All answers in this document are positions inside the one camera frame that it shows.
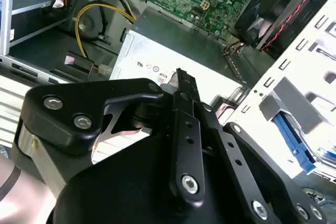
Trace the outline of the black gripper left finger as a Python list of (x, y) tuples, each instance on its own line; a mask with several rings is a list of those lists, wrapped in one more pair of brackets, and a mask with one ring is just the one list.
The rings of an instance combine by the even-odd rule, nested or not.
[(185, 71), (177, 69), (169, 87), (152, 80), (125, 79), (38, 86), (26, 94), (18, 146), (44, 182), (59, 196), (83, 170), (148, 137), (172, 141), (169, 187), (183, 204), (185, 159)]

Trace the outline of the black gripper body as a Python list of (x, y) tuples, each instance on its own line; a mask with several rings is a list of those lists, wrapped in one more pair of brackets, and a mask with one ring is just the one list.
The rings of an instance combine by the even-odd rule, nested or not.
[(251, 223), (220, 160), (203, 154), (205, 200), (183, 206), (169, 187), (172, 141), (148, 137), (83, 170), (62, 190), (53, 223)]

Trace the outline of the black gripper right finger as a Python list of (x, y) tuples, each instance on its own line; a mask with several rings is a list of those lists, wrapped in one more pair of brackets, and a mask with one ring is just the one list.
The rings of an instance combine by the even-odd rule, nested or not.
[(187, 200), (205, 198), (202, 143), (210, 145), (219, 167), (216, 191), (232, 207), (236, 223), (326, 223), (320, 207), (236, 123), (221, 126), (212, 108), (200, 101), (194, 77), (185, 76), (185, 159)]

